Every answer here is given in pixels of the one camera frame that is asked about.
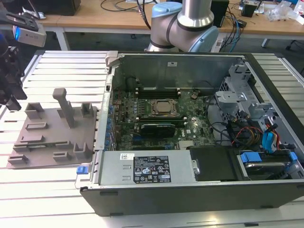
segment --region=blue tab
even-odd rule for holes
[[[295,152],[290,152],[289,153],[289,157],[291,158],[291,160],[294,162],[296,160],[298,160],[298,157],[296,156]]]
[[[244,152],[241,154],[241,159],[243,163],[262,161],[258,152]]]
[[[89,167],[88,166],[78,166],[76,173],[78,175],[80,175],[80,174],[88,174],[89,173]]]

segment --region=blue cable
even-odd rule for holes
[[[237,19],[236,19],[235,17],[233,18],[233,20],[234,20],[235,24],[237,25],[237,34],[236,34],[237,37],[236,37],[236,39],[234,40],[234,43],[233,43],[233,45],[232,45],[232,47],[231,47],[229,53],[233,51],[234,47],[236,46],[236,44],[237,44],[237,42],[238,42],[238,31],[239,31],[238,21],[237,21]]]

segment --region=cpu socket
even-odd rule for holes
[[[173,99],[162,99],[151,101],[152,116],[177,114],[175,101]]]

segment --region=power supply label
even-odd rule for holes
[[[136,184],[171,182],[168,156],[134,157],[133,164]]]

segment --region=aluminum extrusion table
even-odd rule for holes
[[[304,96],[302,78],[285,59],[270,54],[256,54],[255,57],[288,102],[294,102],[293,95],[297,98]],[[31,170],[5,169],[8,155],[26,118],[23,110],[27,102],[41,102],[44,108],[58,107],[52,92],[55,87],[64,86],[72,106],[92,102],[100,110],[106,75],[104,60],[105,52],[101,51],[47,51],[35,55],[26,69],[24,90],[28,100],[21,101],[22,110],[10,112],[5,107],[0,109],[1,227],[245,227],[244,223],[277,228],[304,226],[304,198],[278,209],[103,218],[94,213],[75,188],[77,165]],[[297,107],[303,108],[303,99],[297,102]],[[303,118],[302,109],[296,109],[296,113]],[[89,175],[81,177],[82,181],[88,178]]]

